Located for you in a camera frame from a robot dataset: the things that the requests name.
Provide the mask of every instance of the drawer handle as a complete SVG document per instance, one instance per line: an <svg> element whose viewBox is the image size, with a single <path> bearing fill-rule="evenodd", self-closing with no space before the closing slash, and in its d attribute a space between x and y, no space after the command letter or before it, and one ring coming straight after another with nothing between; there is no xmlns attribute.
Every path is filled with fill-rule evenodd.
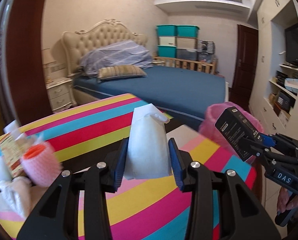
<svg viewBox="0 0 298 240"><path fill-rule="evenodd" d="M279 0L275 0L275 2L276 2L276 6L279 7L280 6Z"/></svg>

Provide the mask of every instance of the pink trash bin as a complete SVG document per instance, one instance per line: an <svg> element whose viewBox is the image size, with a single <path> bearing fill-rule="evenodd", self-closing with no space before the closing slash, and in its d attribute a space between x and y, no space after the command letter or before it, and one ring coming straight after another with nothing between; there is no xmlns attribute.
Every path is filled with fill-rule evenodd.
<svg viewBox="0 0 298 240"><path fill-rule="evenodd" d="M228 108L235 106L244 116L254 125L254 127L260 132L263 133L264 129L261 123L253 117L251 114L243 110L240 106L236 105L233 102L224 102L221 104L214 104L207 108L205 112L205 120L199 126L199 133L203 136L209 138L215 143L219 144L226 150L232 152L234 155L238 156L231 145L227 142L227 140L222 136L222 134L215 127L215 123L218 120L219 116L223 113L223 111ZM246 162L252 164L255 160L255 156L250 157Z"/></svg>

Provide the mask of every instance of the blue mattress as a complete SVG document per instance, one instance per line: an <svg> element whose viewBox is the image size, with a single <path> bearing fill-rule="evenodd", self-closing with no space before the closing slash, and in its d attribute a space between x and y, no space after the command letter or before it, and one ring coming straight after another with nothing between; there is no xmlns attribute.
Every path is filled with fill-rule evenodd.
<svg viewBox="0 0 298 240"><path fill-rule="evenodd" d="M74 88L99 99L131 93L195 130L203 121L207 107L225 100L224 78L164 66L144 71L147 77L101 83L96 78L80 76L74 79Z"/></svg>

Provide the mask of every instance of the tufted headboard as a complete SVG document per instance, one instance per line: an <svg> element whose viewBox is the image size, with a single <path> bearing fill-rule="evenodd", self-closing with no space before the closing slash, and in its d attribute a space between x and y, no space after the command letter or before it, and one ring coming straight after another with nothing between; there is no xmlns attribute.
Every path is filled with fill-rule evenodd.
<svg viewBox="0 0 298 240"><path fill-rule="evenodd" d="M62 45L66 52L68 77L73 77L78 73L79 61L87 52L126 40L133 40L137 44L145 46L148 37L132 33L115 19L99 22L86 31L64 32Z"/></svg>

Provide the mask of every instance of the rainbow striped cloth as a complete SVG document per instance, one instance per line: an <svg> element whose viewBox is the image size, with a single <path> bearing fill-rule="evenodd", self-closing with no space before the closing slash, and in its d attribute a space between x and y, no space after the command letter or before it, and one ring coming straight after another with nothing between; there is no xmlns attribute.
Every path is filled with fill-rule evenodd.
<svg viewBox="0 0 298 240"><path fill-rule="evenodd" d="M119 95L51 115L21 127L27 135L39 135L49 141L66 169L83 170L104 159L129 136L135 107L145 101L131 94ZM234 169L251 188L255 170L232 153L182 125L174 118L166 124L168 139L174 137L181 150L209 169L224 172ZM78 235L84 239L83 196L79 198ZM213 239L219 239L219 206L214 199ZM125 180L115 194L106 195L114 240L183 240L188 222L191 193L182 193L173 176L160 179ZM0 205L0 223L16 238L23 219Z"/></svg>

